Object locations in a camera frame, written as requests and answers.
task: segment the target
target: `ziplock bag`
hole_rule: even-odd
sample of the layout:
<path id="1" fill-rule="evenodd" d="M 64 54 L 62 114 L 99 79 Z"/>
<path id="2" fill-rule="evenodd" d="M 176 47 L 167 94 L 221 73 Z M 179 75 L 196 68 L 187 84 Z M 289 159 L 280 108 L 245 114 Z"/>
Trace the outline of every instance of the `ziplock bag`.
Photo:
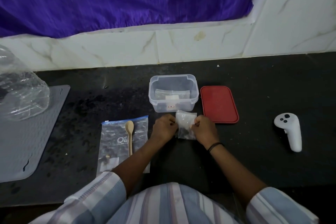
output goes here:
<path id="1" fill-rule="evenodd" d="M 195 134 L 190 126 L 194 124 L 197 117 L 196 112 L 183 112 L 178 110 L 175 115 L 175 122 L 178 124 L 178 137 L 182 139 L 195 140 Z"/>
<path id="2" fill-rule="evenodd" d="M 155 90 L 156 100 L 165 99 L 190 99 L 190 90 L 176 91 L 176 90 Z"/>
<path id="3" fill-rule="evenodd" d="M 129 120 L 134 123 L 132 136 L 134 153 L 148 140 L 148 115 Z M 125 124 L 129 120 L 105 121 L 101 124 L 97 176 L 104 171 L 111 171 L 128 158 L 128 134 Z M 150 163 L 144 173 L 149 173 L 149 167 Z"/>

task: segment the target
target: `black wristband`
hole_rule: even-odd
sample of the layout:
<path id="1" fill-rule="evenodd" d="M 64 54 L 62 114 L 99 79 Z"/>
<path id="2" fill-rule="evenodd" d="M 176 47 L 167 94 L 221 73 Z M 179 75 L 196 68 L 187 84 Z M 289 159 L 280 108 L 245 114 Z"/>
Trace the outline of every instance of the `black wristband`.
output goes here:
<path id="1" fill-rule="evenodd" d="M 222 144 L 221 142 L 214 143 L 212 146 L 210 146 L 210 148 L 208 149 L 208 152 L 210 153 L 210 151 L 219 144 L 224 146 L 224 144 Z"/>

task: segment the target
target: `container lid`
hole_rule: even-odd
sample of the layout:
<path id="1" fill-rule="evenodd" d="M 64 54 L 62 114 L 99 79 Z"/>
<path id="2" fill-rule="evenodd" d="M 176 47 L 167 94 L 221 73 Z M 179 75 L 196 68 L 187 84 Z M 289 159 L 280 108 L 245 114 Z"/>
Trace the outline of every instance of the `container lid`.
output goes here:
<path id="1" fill-rule="evenodd" d="M 231 90 L 226 86 L 201 88 L 203 114 L 215 123 L 237 123 L 239 115 Z"/>

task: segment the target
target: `clear plastic container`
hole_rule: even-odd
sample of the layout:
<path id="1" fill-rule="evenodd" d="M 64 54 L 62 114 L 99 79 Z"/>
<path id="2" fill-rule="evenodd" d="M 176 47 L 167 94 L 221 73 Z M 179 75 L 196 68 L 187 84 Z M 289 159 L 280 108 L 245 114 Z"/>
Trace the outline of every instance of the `clear plastic container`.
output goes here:
<path id="1" fill-rule="evenodd" d="M 0 45 L 0 118 L 24 120 L 43 112 L 48 105 L 48 85 Z"/>
<path id="2" fill-rule="evenodd" d="M 160 90 L 160 95 L 156 94 L 156 90 Z M 162 99 L 163 92 L 166 93 L 165 99 Z M 156 112 L 190 112 L 198 95 L 197 81 L 192 74 L 156 75 L 149 82 L 149 102 Z"/>

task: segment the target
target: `countertop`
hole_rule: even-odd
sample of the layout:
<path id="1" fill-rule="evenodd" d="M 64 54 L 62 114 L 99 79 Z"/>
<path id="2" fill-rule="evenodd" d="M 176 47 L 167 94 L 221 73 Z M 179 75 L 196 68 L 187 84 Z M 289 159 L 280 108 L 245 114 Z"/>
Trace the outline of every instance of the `countertop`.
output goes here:
<path id="1" fill-rule="evenodd" d="M 193 74 L 199 89 L 228 86 L 240 116 L 218 124 L 220 140 L 250 171 L 277 188 L 336 184 L 336 53 L 39 72 L 49 86 L 70 85 L 39 166 L 29 178 L 0 184 L 0 207 L 60 203 L 95 178 L 101 122 L 156 113 L 154 75 Z M 199 97 L 193 112 L 202 113 Z M 303 150 L 294 153 L 275 116 L 300 119 Z M 173 138 L 156 154 L 141 187 L 178 182 L 202 193 L 231 187 L 197 142 Z"/>

